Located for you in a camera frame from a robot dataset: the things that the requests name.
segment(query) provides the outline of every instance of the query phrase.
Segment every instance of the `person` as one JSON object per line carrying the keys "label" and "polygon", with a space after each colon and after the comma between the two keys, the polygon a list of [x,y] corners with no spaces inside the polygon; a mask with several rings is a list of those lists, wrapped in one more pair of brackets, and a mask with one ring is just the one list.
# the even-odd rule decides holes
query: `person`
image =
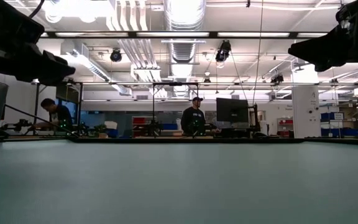
{"label": "person", "polygon": [[200,110],[202,100],[202,98],[194,97],[193,105],[183,111],[180,125],[185,135],[194,135],[197,131],[197,127],[194,127],[195,123],[202,128],[205,125],[204,113]]}
{"label": "person", "polygon": [[[41,107],[49,112],[49,121],[55,125],[65,125],[70,129],[73,125],[70,111],[66,106],[56,105],[53,99],[46,98],[41,102]],[[34,125],[34,128],[54,128],[50,123],[42,122]]]}

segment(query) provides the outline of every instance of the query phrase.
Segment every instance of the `wire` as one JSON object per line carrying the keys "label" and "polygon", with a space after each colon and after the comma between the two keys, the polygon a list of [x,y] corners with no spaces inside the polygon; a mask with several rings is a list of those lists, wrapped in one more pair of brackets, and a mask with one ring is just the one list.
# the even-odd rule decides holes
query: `wire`
{"label": "wire", "polygon": [[[214,56],[216,55],[216,52],[218,51],[218,49],[221,47],[222,41],[219,41],[219,45],[216,47],[216,50],[215,50],[215,52],[214,52],[214,54],[213,54]],[[213,60],[213,58],[211,58],[211,60],[209,61],[209,64],[208,64],[208,66],[206,67],[206,70],[205,70],[205,71],[208,71],[209,66],[211,65],[212,60]]]}
{"label": "wire", "polygon": [[243,92],[243,94],[244,94],[246,100],[248,100],[248,99],[247,99],[247,95],[246,95],[246,91],[244,90],[244,87],[242,86],[241,77],[240,77],[239,71],[237,70],[237,65],[236,65],[236,61],[234,60],[233,52],[231,52],[231,57],[233,58],[234,68],[236,69],[237,77],[239,78],[242,92]]}
{"label": "wire", "polygon": [[34,11],[31,12],[31,14],[29,15],[30,18],[33,18],[35,15],[37,15],[37,13],[41,10],[42,5],[44,4],[45,0],[41,0],[40,4],[34,9]]}
{"label": "wire", "polygon": [[262,43],[262,25],[264,18],[264,0],[262,0],[262,10],[260,12],[260,30],[259,30],[259,48],[258,48],[258,57],[257,57],[257,65],[256,65],[256,77],[255,77],[255,86],[254,86],[254,96],[252,97],[252,105],[255,102],[255,93],[256,93],[256,83],[258,82],[258,72],[259,72],[259,59],[260,59],[260,45]]}
{"label": "wire", "polygon": [[56,124],[53,124],[53,123],[51,123],[51,122],[49,122],[49,121],[47,121],[47,120],[45,120],[45,119],[42,119],[42,118],[38,117],[38,116],[34,116],[34,115],[32,115],[32,114],[26,113],[26,112],[24,112],[24,111],[21,111],[21,110],[19,110],[19,109],[16,109],[16,108],[14,108],[13,106],[9,106],[9,105],[7,105],[7,104],[5,104],[5,106],[6,106],[7,108],[10,108],[10,109],[12,109],[12,110],[14,110],[14,111],[20,112],[20,113],[25,114],[25,115],[27,115],[27,116],[30,116],[30,117],[33,117],[33,118],[37,118],[37,119],[39,119],[39,120],[41,120],[41,121],[43,121],[43,122],[46,122],[46,123],[48,123],[48,124],[50,124],[50,125],[52,125],[52,126],[54,126],[54,127],[56,127],[56,128],[60,128],[60,129],[64,130],[65,132],[74,135],[74,136],[77,137],[77,138],[80,137],[80,136],[77,135],[76,133],[73,133],[73,132],[71,132],[71,131],[69,131],[69,130],[67,130],[67,129],[65,129],[65,128],[62,128],[62,127],[60,127],[60,126],[58,126],[58,125],[56,125]]}

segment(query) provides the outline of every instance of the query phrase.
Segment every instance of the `ceiling beam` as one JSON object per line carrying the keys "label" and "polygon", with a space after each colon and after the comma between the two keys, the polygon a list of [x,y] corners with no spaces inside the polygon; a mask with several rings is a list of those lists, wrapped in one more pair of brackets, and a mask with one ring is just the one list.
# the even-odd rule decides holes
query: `ceiling beam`
{"label": "ceiling beam", "polygon": [[244,40],[305,40],[326,35],[327,32],[272,31],[46,31],[41,39],[244,39]]}

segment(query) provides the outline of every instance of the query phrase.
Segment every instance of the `ceiling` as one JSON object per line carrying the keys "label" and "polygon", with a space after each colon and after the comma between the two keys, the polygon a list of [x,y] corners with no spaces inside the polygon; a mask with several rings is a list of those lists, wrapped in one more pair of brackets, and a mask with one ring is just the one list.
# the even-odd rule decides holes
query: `ceiling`
{"label": "ceiling", "polygon": [[[12,6],[24,14],[30,14],[37,1],[25,0],[7,1]],[[204,17],[203,30],[207,31],[276,31],[276,32],[328,32],[336,26],[335,13],[337,9],[315,10],[315,11],[291,11],[273,10],[260,8],[261,0],[251,0],[250,8],[246,7],[229,7],[246,1],[225,1],[225,0],[207,0],[206,14]],[[305,8],[305,7],[329,7],[339,6],[340,0],[268,0],[263,1],[266,7],[283,8]],[[147,11],[146,20],[150,30],[165,30],[163,11],[156,11],[155,8],[161,8],[163,1],[148,0],[146,1]],[[82,22],[77,17],[64,17],[58,23],[48,23],[45,19],[45,11],[41,10],[34,18],[45,26],[46,30],[54,31],[83,31],[83,30],[100,30],[108,31],[106,18],[99,17],[92,23]],[[76,40],[84,43],[89,48],[89,57],[96,61],[101,67],[108,71],[117,81],[132,82],[129,75],[131,63],[123,53],[123,60],[114,63],[109,59],[113,48],[118,48],[116,39],[80,39]],[[158,65],[161,68],[161,77],[167,78],[170,75],[170,65],[168,64],[170,56],[167,44],[162,44],[160,39],[152,39],[152,48]],[[205,44],[198,44],[195,62],[198,63],[193,67],[191,81],[202,82],[205,78],[205,72],[210,72],[212,82],[251,82],[255,79],[258,82],[269,82],[269,76],[265,76],[273,68],[278,67],[283,74],[286,82],[291,81],[290,62],[284,60],[291,59],[287,50],[294,40],[230,40],[232,46],[232,56],[226,61],[223,68],[217,68],[214,55],[216,49],[220,46],[221,40],[207,39]],[[87,82],[100,82],[84,66],[73,64],[77,67],[77,72],[73,75],[75,80]],[[324,81],[342,73],[351,72],[358,69],[358,64],[347,64],[343,67],[337,67],[318,74],[319,80]],[[343,82],[358,82],[358,75],[349,77]],[[100,90],[106,90],[106,86],[101,86]]]}

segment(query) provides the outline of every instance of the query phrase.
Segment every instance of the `ventilation duct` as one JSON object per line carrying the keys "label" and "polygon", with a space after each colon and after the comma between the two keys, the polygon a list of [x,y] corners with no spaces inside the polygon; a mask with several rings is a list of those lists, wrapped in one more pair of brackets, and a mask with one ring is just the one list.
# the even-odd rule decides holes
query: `ventilation duct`
{"label": "ventilation duct", "polygon": [[[164,15],[167,30],[198,31],[204,21],[206,0],[164,0]],[[170,44],[172,75],[187,78],[193,70],[197,44]]]}

